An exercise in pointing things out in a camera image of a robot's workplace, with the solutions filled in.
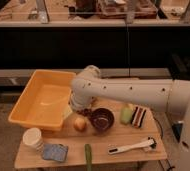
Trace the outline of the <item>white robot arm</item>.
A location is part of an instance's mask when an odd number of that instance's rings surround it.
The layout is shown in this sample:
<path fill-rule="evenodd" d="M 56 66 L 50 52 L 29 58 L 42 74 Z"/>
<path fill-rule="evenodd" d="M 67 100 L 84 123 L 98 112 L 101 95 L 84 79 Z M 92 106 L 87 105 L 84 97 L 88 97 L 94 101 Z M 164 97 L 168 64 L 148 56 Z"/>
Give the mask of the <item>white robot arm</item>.
<path fill-rule="evenodd" d="M 71 90 L 73 111 L 82 111 L 94 97 L 103 97 L 183 114 L 176 171 L 190 171 L 190 80 L 102 79 L 100 69 L 89 65 L 72 79 Z"/>

